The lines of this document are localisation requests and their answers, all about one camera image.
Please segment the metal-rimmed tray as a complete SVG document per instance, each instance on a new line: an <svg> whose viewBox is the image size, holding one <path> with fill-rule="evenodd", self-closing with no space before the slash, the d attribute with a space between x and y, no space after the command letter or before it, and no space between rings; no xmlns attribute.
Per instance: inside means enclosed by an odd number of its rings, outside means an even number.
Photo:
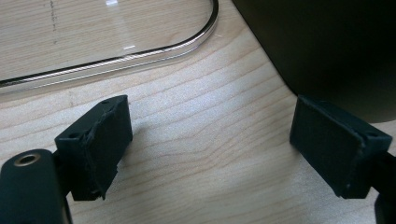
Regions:
<svg viewBox="0 0 396 224"><path fill-rule="evenodd" d="M184 57L219 0L0 0L0 97Z"/></svg>

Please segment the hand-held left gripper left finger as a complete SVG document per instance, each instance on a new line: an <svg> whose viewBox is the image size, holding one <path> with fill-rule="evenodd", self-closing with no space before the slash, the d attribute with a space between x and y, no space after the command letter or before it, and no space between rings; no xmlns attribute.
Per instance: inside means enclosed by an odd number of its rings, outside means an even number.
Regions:
<svg viewBox="0 0 396 224"><path fill-rule="evenodd" d="M76 201L105 198L133 140L128 97L105 99L55 138L68 191Z"/></svg>

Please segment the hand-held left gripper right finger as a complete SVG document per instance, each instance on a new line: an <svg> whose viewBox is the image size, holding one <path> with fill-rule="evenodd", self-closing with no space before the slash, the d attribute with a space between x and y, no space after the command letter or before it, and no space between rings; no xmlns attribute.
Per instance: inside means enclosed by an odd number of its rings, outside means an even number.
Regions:
<svg viewBox="0 0 396 224"><path fill-rule="evenodd" d="M392 137L328 102L300 95L290 143L344 199L363 199L371 188L392 196Z"/></svg>

